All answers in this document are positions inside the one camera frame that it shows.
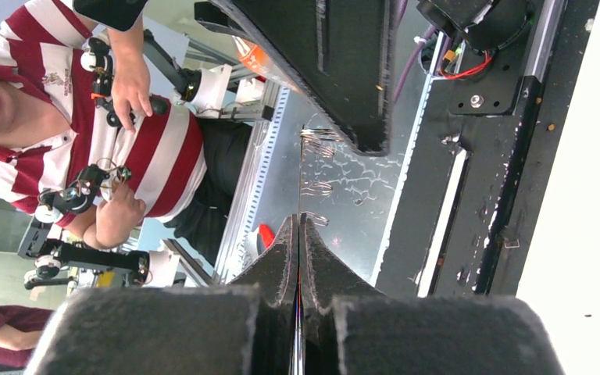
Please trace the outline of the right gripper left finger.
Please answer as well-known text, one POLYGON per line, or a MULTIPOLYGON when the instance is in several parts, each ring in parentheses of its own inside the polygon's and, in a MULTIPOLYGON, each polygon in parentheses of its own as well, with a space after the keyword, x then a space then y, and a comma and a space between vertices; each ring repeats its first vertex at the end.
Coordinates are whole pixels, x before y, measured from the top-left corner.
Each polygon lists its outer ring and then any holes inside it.
POLYGON ((88 289, 57 309, 28 374, 296 374, 298 218, 226 285, 88 289))

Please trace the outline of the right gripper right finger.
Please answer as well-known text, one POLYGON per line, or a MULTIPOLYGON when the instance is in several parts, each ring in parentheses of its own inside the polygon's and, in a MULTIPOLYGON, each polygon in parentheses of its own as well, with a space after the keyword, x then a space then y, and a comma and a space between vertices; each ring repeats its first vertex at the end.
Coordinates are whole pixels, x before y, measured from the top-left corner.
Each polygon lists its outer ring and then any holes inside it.
POLYGON ((512 297, 392 298, 299 219, 307 374, 561 374, 548 333, 512 297))

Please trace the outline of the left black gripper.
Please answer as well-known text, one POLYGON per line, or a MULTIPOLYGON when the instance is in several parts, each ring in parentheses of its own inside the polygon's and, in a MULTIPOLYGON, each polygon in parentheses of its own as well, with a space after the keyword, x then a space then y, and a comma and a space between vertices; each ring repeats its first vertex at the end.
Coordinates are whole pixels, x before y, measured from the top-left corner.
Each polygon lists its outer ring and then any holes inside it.
MULTIPOLYGON (((528 27, 526 0, 421 0, 416 9, 471 48, 506 48, 528 27)), ((197 1, 207 30, 259 46, 358 155, 389 153, 396 3, 385 0, 197 1)))

